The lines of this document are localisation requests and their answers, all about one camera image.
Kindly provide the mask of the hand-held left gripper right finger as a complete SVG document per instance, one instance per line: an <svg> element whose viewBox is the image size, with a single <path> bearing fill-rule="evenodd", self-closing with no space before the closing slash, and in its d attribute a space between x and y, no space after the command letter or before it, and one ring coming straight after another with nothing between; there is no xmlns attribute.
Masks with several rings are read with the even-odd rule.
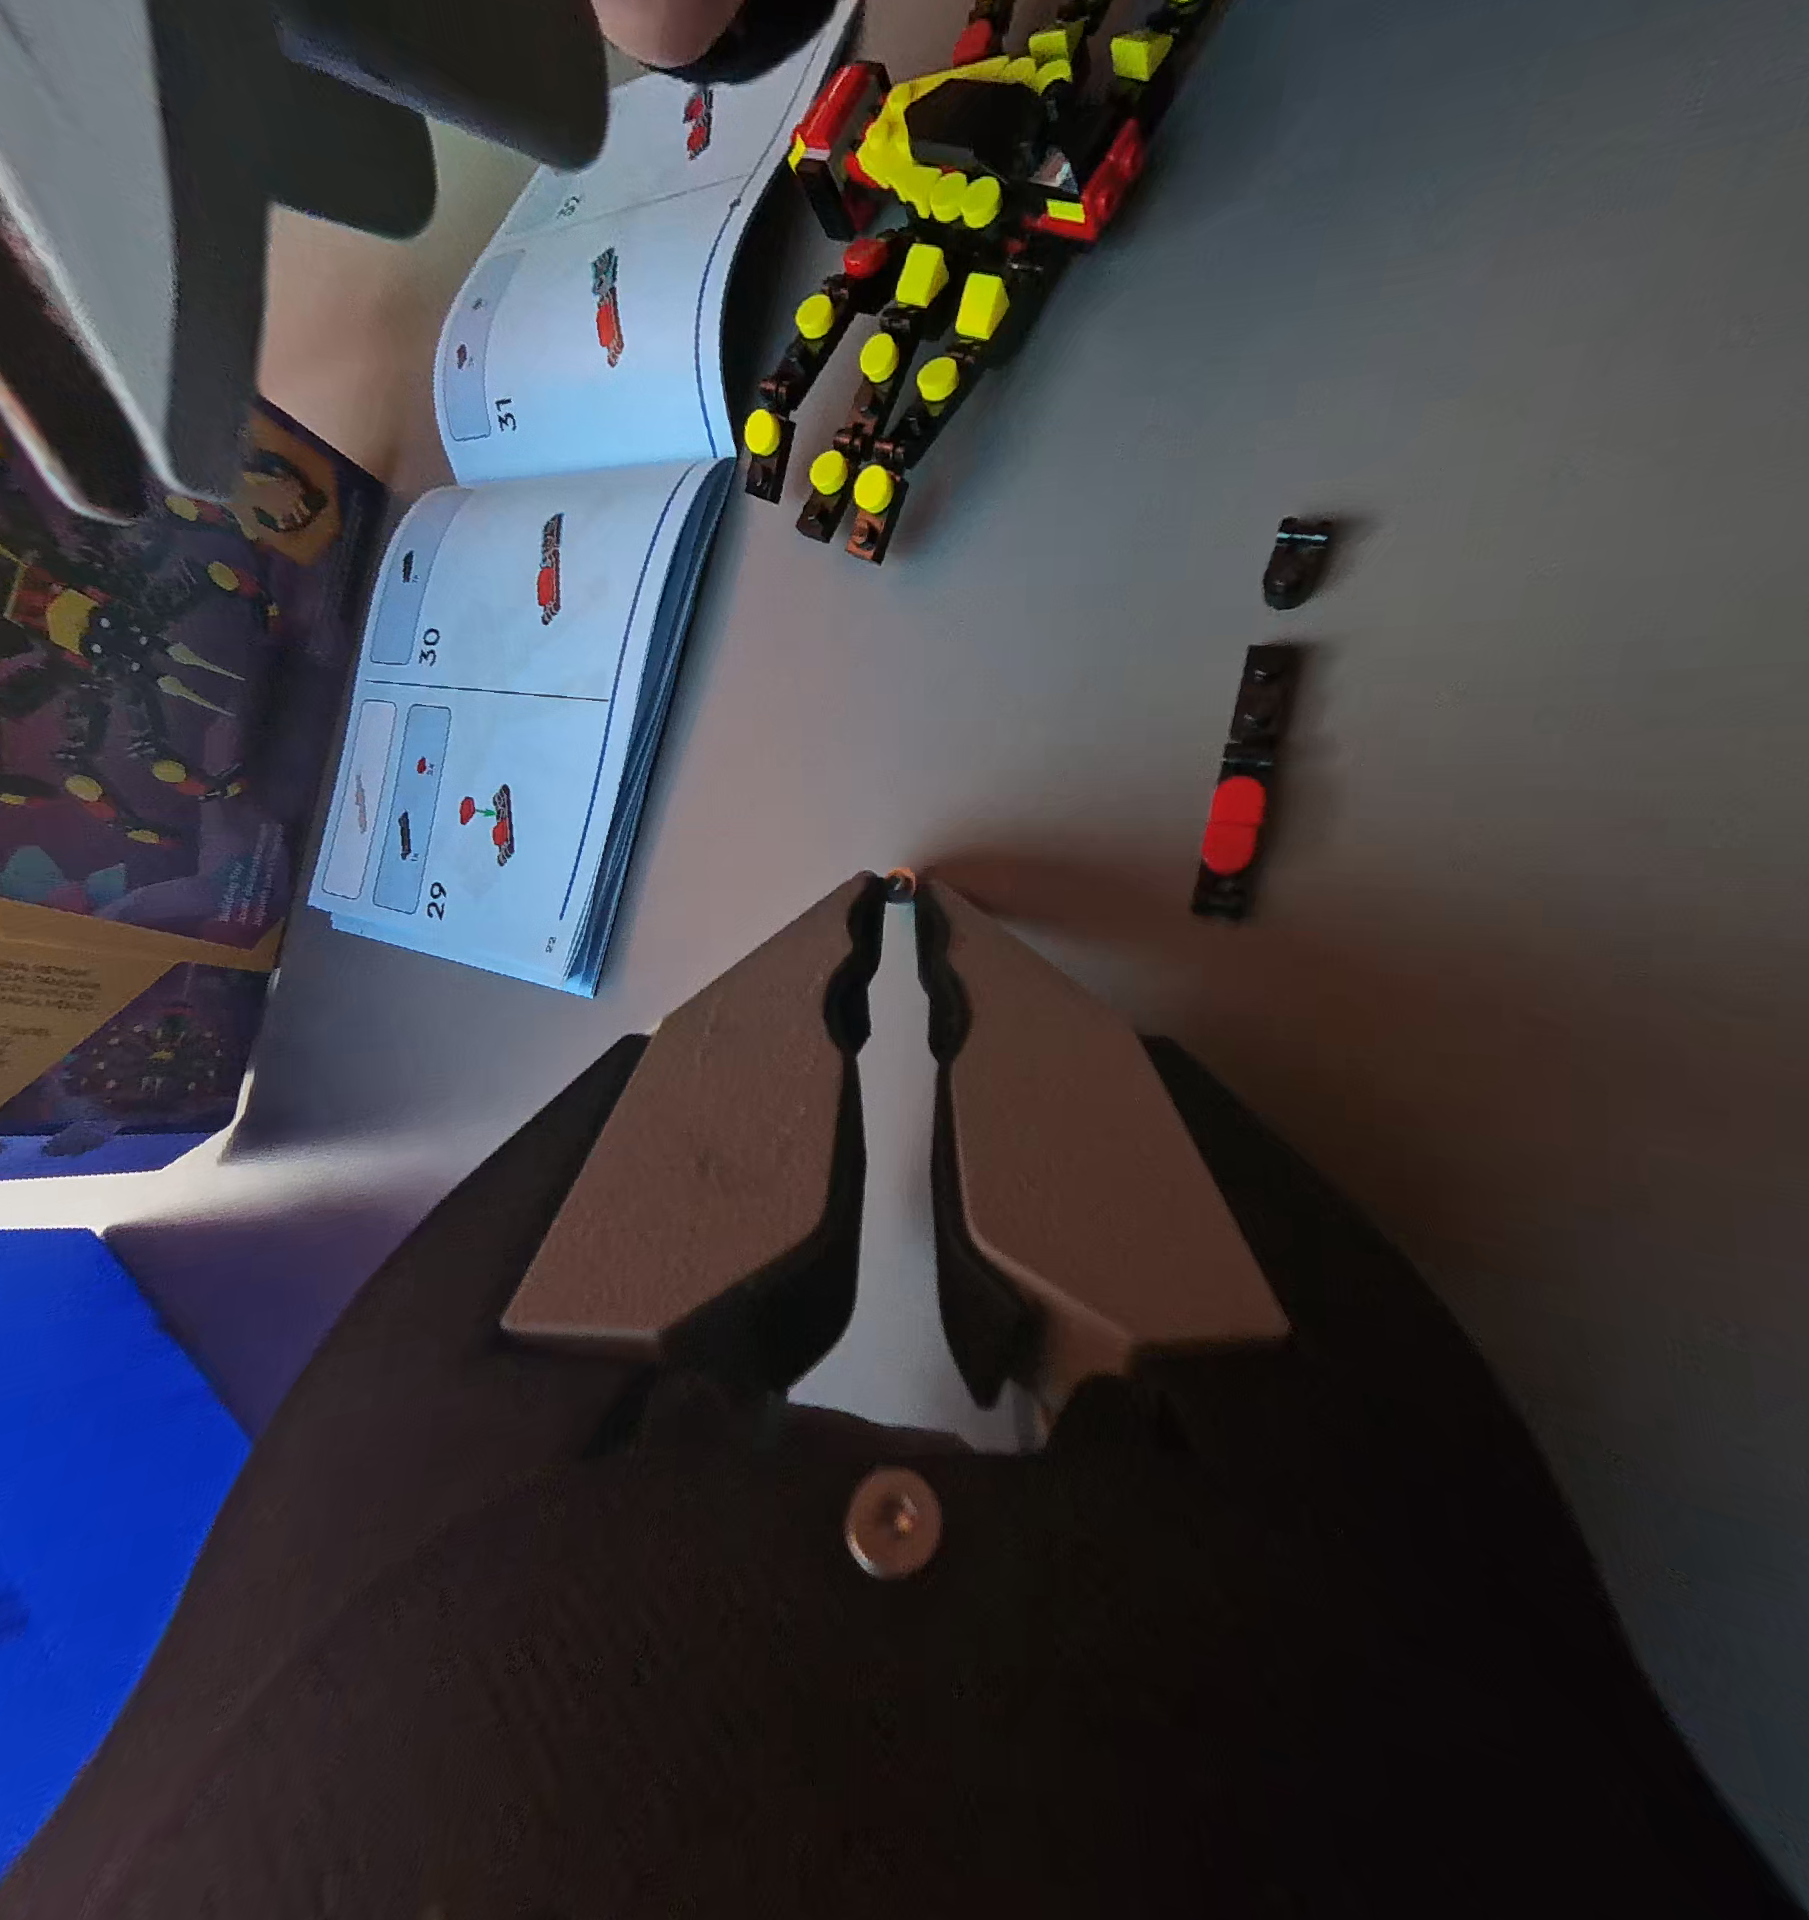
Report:
<svg viewBox="0 0 1809 1920"><path fill-rule="evenodd" d="M938 1308L970 1401L1059 1411L1089 1380L1286 1342L1131 1024L942 881L914 916Z"/></svg>

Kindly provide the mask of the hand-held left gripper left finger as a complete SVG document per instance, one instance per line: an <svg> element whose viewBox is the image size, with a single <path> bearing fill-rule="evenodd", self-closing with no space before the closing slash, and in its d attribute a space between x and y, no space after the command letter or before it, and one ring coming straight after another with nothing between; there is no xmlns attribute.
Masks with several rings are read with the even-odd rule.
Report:
<svg viewBox="0 0 1809 1920"><path fill-rule="evenodd" d="M856 875L644 1042L502 1312L546 1350L785 1393L858 1290L858 1056L886 883Z"/></svg>

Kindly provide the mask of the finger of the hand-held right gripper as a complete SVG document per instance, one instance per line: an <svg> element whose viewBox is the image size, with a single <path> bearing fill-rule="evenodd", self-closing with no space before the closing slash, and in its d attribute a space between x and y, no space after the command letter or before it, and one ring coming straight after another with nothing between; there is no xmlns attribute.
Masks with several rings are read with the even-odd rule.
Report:
<svg viewBox="0 0 1809 1920"><path fill-rule="evenodd" d="M226 499L266 249L268 4L0 2L0 199L147 493Z"/></svg>
<svg viewBox="0 0 1809 1920"><path fill-rule="evenodd" d="M149 469L121 404L79 348L0 199L0 416L73 513L131 523Z"/></svg>

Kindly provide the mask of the black and red lego piece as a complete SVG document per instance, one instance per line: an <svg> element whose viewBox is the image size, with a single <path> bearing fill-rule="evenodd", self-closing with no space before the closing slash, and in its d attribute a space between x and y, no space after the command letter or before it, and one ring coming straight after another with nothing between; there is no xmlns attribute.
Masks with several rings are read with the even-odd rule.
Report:
<svg viewBox="0 0 1809 1920"><path fill-rule="evenodd" d="M1306 650L1296 644L1258 644L1246 652L1204 817L1190 895L1196 918L1242 922L1252 911L1304 658Z"/></svg>

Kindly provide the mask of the lego set box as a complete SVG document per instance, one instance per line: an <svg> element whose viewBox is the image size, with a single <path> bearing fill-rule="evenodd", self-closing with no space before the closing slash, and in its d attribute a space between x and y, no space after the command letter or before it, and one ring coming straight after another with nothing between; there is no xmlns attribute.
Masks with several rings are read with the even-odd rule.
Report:
<svg viewBox="0 0 1809 1920"><path fill-rule="evenodd" d="M0 420L0 1179L234 1117L387 491L270 402L232 503L63 507Z"/></svg>

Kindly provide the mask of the black yellow red lego model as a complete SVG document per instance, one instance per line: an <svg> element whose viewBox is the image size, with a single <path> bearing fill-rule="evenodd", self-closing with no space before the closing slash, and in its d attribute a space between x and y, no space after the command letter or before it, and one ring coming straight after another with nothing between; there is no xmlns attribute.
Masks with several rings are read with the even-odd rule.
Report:
<svg viewBox="0 0 1809 1920"><path fill-rule="evenodd" d="M1069 269L1117 221L1210 24L1212 2L1057 4L1021 42L1013 4L970 4L940 70L892 80L842 64L795 123L787 167L838 269L743 424L745 493L775 505L795 414L854 324L858 388L809 461L795 531L878 565L912 473L981 378L1031 334Z"/></svg>

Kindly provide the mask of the lego instruction booklet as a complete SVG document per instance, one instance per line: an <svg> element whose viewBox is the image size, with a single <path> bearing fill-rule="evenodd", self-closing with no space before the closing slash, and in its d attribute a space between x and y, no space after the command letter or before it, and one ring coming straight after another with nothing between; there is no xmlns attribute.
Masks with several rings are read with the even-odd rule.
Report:
<svg viewBox="0 0 1809 1920"><path fill-rule="evenodd" d="M709 541L741 453L731 271L838 64L830 4L767 74L616 86L441 324L453 481L385 543L310 901L355 936L594 996Z"/></svg>

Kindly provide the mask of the person's right hand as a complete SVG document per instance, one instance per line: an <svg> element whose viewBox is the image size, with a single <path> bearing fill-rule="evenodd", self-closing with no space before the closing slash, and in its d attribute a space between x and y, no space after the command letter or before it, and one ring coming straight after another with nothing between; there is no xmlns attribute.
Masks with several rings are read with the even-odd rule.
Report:
<svg viewBox="0 0 1809 1920"><path fill-rule="evenodd" d="M828 22L834 2L590 2L604 40L659 74L745 84L781 66Z"/></svg>

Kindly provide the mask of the blue plastic bin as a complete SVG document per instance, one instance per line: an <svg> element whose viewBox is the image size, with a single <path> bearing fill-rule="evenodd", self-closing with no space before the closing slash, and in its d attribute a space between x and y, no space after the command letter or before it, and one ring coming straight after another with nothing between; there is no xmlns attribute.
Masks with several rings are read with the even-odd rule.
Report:
<svg viewBox="0 0 1809 1920"><path fill-rule="evenodd" d="M0 1231L0 1878L141 1680L244 1455L97 1234Z"/></svg>

